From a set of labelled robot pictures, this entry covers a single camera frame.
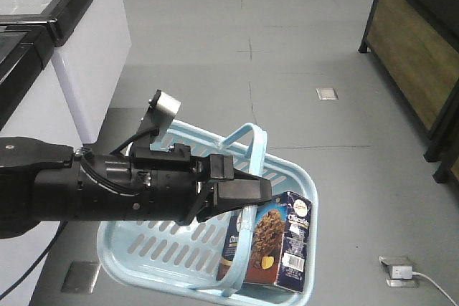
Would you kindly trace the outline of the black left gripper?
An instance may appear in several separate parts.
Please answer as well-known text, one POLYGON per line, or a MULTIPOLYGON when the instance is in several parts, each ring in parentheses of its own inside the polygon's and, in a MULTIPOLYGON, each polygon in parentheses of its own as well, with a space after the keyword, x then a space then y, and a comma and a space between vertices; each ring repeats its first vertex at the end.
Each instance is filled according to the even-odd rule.
POLYGON ((145 173, 149 219, 188 226, 194 220, 205 222, 272 198, 271 182, 249 174, 235 175, 229 155, 193 156, 189 146, 176 143, 169 151, 133 144, 129 156, 131 165, 145 173))

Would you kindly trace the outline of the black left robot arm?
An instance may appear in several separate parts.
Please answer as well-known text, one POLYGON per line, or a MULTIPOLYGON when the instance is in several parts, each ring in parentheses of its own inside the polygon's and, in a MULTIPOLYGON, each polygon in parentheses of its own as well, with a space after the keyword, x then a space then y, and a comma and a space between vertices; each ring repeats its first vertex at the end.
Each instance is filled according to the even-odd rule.
POLYGON ((193 156, 135 142, 127 156, 96 155, 34 138, 1 139, 1 237, 43 221, 173 221, 187 226, 272 197, 269 180, 229 155, 193 156))

